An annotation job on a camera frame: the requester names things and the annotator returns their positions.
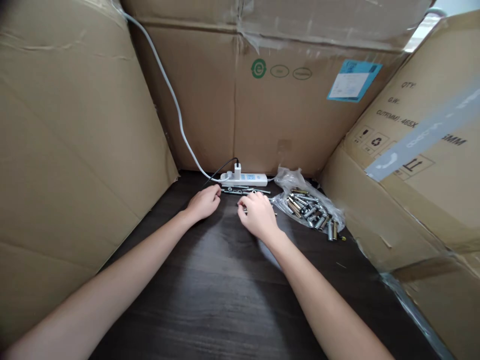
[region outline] forearm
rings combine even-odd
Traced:
[[[370,328],[285,233],[273,233],[264,242],[280,264],[330,360],[392,359]]]
[[[7,359],[86,359],[195,223],[184,211],[72,294]]]

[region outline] power strip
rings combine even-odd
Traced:
[[[267,175],[265,174],[242,173],[242,165],[240,165],[240,163],[235,164],[233,173],[231,171],[224,172],[220,176],[220,180],[222,180],[221,184],[223,186],[244,185],[251,187],[264,187],[269,183]]]

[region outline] wood grain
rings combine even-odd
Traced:
[[[167,222],[205,178],[181,172],[106,266]],[[272,196],[281,190],[273,183]],[[151,282],[105,335],[91,359],[326,359],[284,275],[237,216],[237,195],[191,228]],[[291,220],[279,227],[331,282],[396,359],[437,359],[396,296],[347,241]]]

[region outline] white cable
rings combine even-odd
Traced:
[[[162,62],[160,61],[160,58],[159,58],[159,54],[157,53],[157,49],[155,49],[155,45],[152,41],[152,39],[150,38],[150,35],[149,33],[147,32],[147,30],[145,30],[145,28],[142,26],[142,24],[140,24],[137,20],[135,20],[133,17],[131,17],[130,15],[128,15],[125,11],[123,11],[123,9],[119,9],[117,8],[115,5],[114,5],[115,9],[117,11],[120,12],[120,14],[122,14],[127,20],[131,21],[132,23],[134,23],[140,30],[141,32],[145,35],[146,39],[148,40],[148,43],[150,44],[150,47],[151,47],[151,50],[153,52],[153,55],[155,55],[155,59],[156,59],[156,62],[158,64],[158,67],[160,68],[160,71],[161,71],[161,74],[163,75],[163,78],[165,79],[165,82],[166,82],[166,85],[168,86],[168,89],[170,90],[170,94],[171,94],[171,97],[173,98],[173,102],[175,103],[175,107],[176,107],[176,112],[178,113],[178,122],[180,123],[180,132],[181,132],[181,137],[183,138],[183,141],[185,141],[185,144],[186,144],[186,147],[188,148],[188,151],[190,151],[190,154],[191,154],[191,157],[193,158],[193,160],[195,161],[195,164],[196,166],[198,167],[198,169],[200,170],[200,172],[205,175],[207,178],[210,179],[210,176],[207,175],[207,173],[202,169],[202,167],[200,166],[199,164],[199,161],[197,160],[197,158],[195,157],[195,154],[192,150],[192,148],[190,147],[190,144],[189,142],[187,141],[187,137],[185,136],[185,133],[184,133],[184,123],[182,121],[182,113],[180,112],[180,106],[179,106],[179,102],[177,101],[177,97],[175,96],[175,93],[174,93],[174,89],[172,88],[172,85],[170,84],[170,81],[169,81],[169,78],[167,77],[167,74],[165,73],[165,70],[164,70],[164,67],[162,65]],[[227,178],[223,179],[223,180],[220,180],[220,179],[211,179],[211,181],[214,181],[214,182],[217,182],[217,183],[221,183],[221,182],[224,182],[224,181],[227,181],[230,179],[230,176],[227,176]]]

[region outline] green logo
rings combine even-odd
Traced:
[[[265,60],[263,59],[257,59],[251,65],[251,74],[255,79],[262,78],[266,72],[267,64],[265,64]]]
[[[307,80],[312,76],[312,70],[306,67],[299,67],[293,70],[293,77],[297,80]]]
[[[270,69],[270,74],[276,78],[285,78],[289,74],[290,70],[285,65],[275,65]]]

